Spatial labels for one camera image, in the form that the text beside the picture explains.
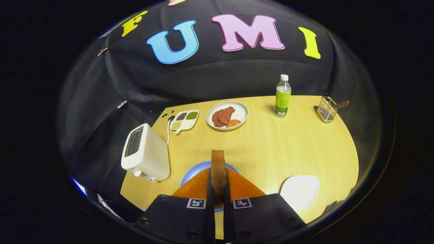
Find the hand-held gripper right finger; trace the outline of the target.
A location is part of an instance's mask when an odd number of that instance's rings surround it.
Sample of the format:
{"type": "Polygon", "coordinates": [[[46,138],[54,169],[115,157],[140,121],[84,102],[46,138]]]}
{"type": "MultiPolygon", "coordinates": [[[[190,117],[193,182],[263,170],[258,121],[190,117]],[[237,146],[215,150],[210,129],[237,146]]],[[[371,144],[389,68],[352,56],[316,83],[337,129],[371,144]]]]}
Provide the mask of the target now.
{"type": "Polygon", "coordinates": [[[226,169],[223,231],[225,243],[285,243],[307,224],[280,194],[236,196],[242,176],[226,169]]]}

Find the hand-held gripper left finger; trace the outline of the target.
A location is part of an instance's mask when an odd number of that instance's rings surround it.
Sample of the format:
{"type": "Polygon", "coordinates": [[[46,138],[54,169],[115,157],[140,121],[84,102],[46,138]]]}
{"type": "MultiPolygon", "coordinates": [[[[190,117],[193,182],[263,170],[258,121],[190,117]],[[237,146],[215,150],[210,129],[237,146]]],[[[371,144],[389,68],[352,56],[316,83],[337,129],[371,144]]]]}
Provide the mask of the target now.
{"type": "Polygon", "coordinates": [[[216,242],[211,169],[204,175],[205,198],[158,195],[135,227],[160,242],[216,242]]]}

